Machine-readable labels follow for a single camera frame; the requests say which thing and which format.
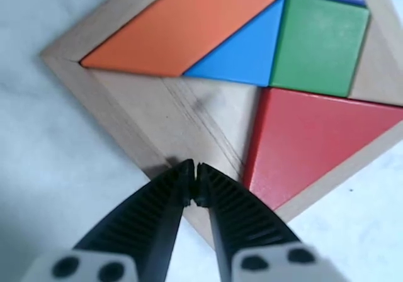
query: red triangle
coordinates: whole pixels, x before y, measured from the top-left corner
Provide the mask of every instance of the red triangle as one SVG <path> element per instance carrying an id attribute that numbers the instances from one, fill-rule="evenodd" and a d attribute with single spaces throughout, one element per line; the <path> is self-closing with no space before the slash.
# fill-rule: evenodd
<path id="1" fill-rule="evenodd" d="M 276 209 L 403 120 L 403 108 L 265 89 L 245 185 Z"/>

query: green square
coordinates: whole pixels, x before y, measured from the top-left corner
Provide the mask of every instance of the green square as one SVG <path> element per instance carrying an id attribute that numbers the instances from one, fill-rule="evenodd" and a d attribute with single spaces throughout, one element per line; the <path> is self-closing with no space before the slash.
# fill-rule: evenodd
<path id="1" fill-rule="evenodd" d="M 329 0 L 286 0 L 271 86 L 347 97 L 369 15 Z"/>

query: orange parallelogram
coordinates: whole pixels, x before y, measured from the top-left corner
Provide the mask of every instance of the orange parallelogram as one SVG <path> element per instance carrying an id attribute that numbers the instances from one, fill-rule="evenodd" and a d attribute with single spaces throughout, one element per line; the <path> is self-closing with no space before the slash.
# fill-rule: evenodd
<path id="1" fill-rule="evenodd" d="M 180 76 L 272 2 L 157 0 L 81 64 L 153 76 Z"/>

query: light wood surface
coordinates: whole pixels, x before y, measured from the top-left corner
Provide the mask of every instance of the light wood surface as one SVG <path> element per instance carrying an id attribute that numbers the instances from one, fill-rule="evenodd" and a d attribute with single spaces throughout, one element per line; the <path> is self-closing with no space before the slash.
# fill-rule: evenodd
<path id="1" fill-rule="evenodd" d="M 44 50 L 42 58 L 150 178 L 176 161 L 194 158 L 238 179 L 242 174 L 250 122 L 254 118 L 256 88 L 226 82 L 100 72 L 84 69 L 78 64 L 154 1 L 105 2 Z M 380 23 L 378 33 L 387 39 L 393 58 L 399 63 L 401 46 L 395 46 L 399 43 L 399 29 L 395 27 L 393 15 L 387 11 L 390 1 L 367 1 L 375 20 Z M 378 80 L 372 73 L 368 75 L 374 81 Z M 377 145 L 379 149 L 358 152 L 351 163 L 341 164 L 337 171 L 328 174 L 330 177 L 325 181 L 318 181 L 313 188 L 280 208 L 279 214 L 289 219 L 300 213 L 388 149 L 391 142 L 380 140 Z M 192 206 L 185 209 L 184 215 L 212 245 L 207 211 Z"/>
<path id="2" fill-rule="evenodd" d="M 388 48 L 377 20 L 368 28 L 349 97 L 403 106 L 403 68 Z"/>
<path id="3" fill-rule="evenodd" d="M 403 30 L 392 0 L 365 0 L 385 38 L 387 48 L 403 69 Z"/>

